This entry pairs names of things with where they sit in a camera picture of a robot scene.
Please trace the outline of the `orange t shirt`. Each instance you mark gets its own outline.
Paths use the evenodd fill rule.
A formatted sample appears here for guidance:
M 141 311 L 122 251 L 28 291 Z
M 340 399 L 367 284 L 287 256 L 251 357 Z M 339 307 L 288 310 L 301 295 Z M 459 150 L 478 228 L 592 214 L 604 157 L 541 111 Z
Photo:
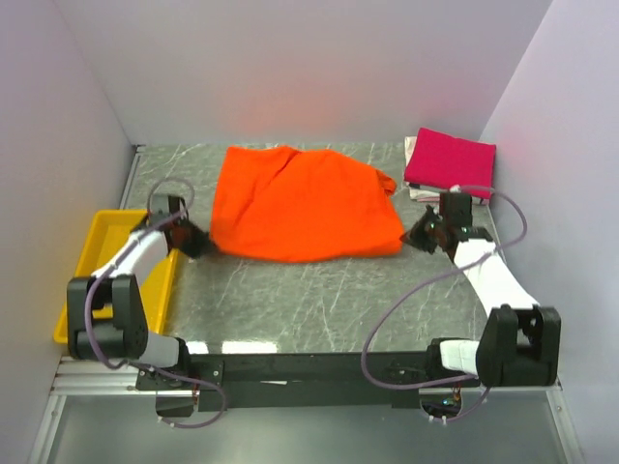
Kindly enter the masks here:
M 330 149 L 230 147 L 210 236 L 224 253 L 280 263 L 373 258 L 400 252 L 396 182 Z

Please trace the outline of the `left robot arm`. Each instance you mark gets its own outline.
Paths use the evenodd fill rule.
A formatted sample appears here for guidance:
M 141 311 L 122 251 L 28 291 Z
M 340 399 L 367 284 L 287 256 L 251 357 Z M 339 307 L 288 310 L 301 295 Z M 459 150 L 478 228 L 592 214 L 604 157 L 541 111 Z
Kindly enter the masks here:
M 196 259 L 215 249 L 209 233 L 189 219 L 189 206 L 181 196 L 153 194 L 119 251 L 89 276 L 70 280 L 68 349 L 73 358 L 111 369 L 126 363 L 158 368 L 173 389 L 191 381 L 186 342 L 148 329 L 140 295 L 140 286 L 171 251 Z

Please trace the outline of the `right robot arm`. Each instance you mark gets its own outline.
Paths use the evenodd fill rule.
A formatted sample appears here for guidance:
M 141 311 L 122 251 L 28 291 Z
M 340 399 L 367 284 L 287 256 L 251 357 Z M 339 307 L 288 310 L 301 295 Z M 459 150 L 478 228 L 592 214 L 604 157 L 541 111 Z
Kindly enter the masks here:
M 444 251 L 470 282 L 486 312 L 480 340 L 437 338 L 427 349 L 425 374 L 445 386 L 458 373 L 486 387 L 548 387 L 556 382 L 561 318 L 519 284 L 500 256 L 499 245 L 473 224 L 473 198 L 465 192 L 439 194 L 401 237 L 420 251 Z

